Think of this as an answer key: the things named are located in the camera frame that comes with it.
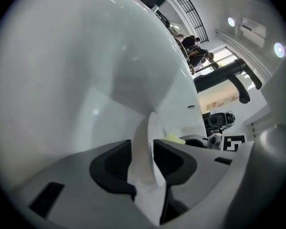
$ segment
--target black railing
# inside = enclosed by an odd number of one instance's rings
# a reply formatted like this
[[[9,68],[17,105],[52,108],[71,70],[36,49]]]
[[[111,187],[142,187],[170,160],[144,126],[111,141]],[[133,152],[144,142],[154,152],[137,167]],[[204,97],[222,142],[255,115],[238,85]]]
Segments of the black railing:
[[[187,16],[189,17],[193,27],[196,30],[197,36],[200,38],[200,43],[208,42],[208,36],[206,34],[204,24],[202,23],[194,5],[191,0],[177,0],[181,5]]]

